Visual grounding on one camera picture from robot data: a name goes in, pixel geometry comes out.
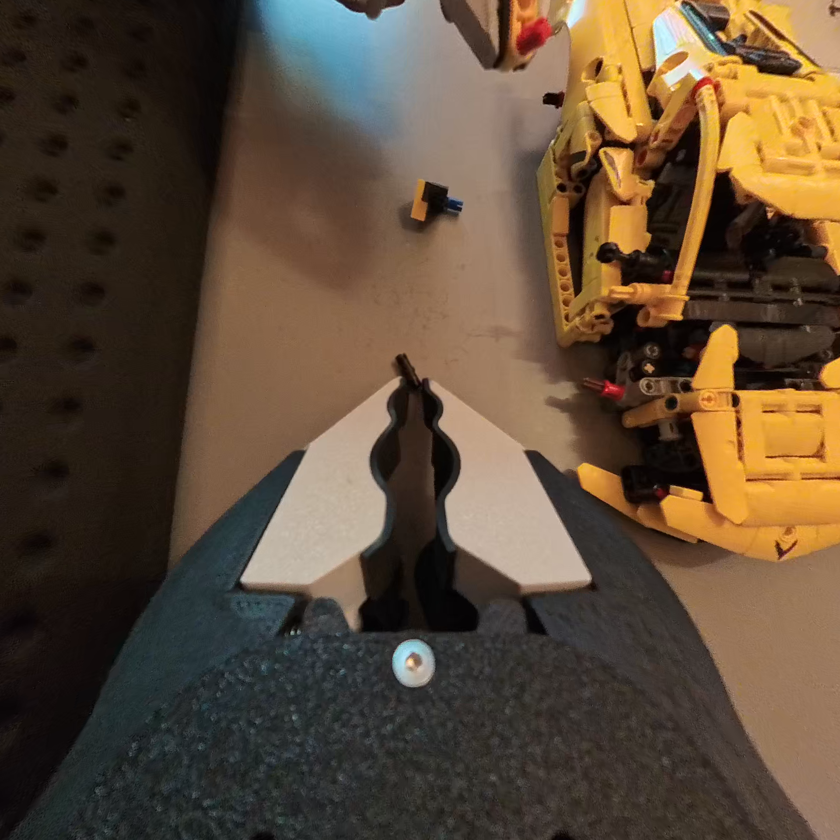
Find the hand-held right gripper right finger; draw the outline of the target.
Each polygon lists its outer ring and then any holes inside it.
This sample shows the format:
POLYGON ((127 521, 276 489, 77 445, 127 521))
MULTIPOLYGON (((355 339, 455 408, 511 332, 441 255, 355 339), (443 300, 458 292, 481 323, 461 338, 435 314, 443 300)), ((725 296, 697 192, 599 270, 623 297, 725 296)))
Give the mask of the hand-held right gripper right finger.
POLYGON ((526 449, 434 381, 422 399, 435 523, 416 561, 427 627, 471 632, 494 602, 587 588, 592 573, 526 449))

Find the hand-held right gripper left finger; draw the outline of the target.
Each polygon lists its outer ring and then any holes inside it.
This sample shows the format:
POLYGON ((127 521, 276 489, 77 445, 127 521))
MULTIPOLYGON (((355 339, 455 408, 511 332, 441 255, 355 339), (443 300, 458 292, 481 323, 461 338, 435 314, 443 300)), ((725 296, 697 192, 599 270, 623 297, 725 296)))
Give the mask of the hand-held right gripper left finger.
POLYGON ((393 532, 409 393, 392 379, 310 442, 239 578, 245 592, 331 599, 362 628, 363 604, 387 586, 369 566, 393 532))

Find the small red brick pin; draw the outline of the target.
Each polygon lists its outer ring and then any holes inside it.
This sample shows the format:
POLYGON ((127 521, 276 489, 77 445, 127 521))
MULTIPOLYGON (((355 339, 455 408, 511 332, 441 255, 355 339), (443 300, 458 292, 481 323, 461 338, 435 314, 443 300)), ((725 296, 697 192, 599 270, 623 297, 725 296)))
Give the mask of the small red brick pin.
POLYGON ((522 24, 517 33, 515 46, 519 56, 528 56, 540 49, 553 36, 553 27, 546 17, 537 17, 522 24))

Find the yellow toy brick car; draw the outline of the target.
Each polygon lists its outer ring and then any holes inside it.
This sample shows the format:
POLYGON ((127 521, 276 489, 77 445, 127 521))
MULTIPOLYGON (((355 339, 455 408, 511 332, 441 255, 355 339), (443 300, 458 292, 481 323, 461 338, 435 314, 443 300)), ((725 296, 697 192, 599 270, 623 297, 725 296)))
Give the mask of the yellow toy brick car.
POLYGON ((838 78, 768 2, 549 2, 570 37, 537 172, 556 340, 642 463, 581 487, 781 562, 838 544, 838 78))

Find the grey desk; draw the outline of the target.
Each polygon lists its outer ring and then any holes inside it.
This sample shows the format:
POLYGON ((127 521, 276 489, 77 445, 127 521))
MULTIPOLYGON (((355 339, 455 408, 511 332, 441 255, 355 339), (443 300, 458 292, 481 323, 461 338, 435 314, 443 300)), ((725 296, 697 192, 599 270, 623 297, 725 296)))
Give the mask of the grey desk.
POLYGON ((170 564, 405 353, 574 477, 637 459, 555 339, 536 171, 569 37, 484 70, 438 2, 250 2, 206 247, 170 564), (418 179, 460 215, 410 219, 418 179))

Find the perforated grey panel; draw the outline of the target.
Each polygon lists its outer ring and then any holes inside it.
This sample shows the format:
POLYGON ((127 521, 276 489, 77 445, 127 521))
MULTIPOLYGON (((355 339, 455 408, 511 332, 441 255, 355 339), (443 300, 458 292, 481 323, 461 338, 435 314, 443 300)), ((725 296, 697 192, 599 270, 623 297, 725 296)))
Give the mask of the perforated grey panel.
POLYGON ((165 574, 244 2, 1 2, 1 823, 165 574))

